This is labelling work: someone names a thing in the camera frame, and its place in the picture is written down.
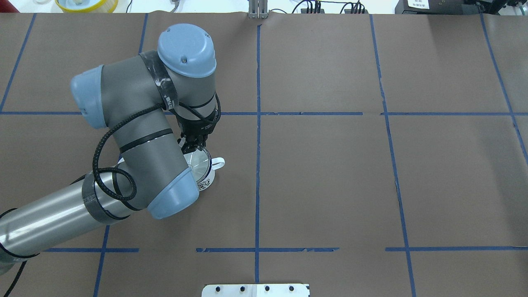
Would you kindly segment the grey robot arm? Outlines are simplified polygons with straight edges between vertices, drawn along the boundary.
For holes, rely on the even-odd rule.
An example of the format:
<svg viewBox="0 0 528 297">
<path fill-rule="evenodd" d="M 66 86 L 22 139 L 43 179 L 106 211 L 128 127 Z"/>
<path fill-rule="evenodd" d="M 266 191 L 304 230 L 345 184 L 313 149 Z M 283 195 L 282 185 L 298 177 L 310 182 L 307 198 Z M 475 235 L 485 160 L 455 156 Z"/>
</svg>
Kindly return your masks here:
<svg viewBox="0 0 528 297">
<path fill-rule="evenodd" d="M 83 178 L 1 214 L 1 273 L 136 211 L 163 219 L 192 205 L 199 190 L 184 155 L 205 147 L 221 117 L 216 68 L 212 37 L 179 23 L 156 50 L 76 75 L 81 114 L 108 131 Z"/>
</svg>

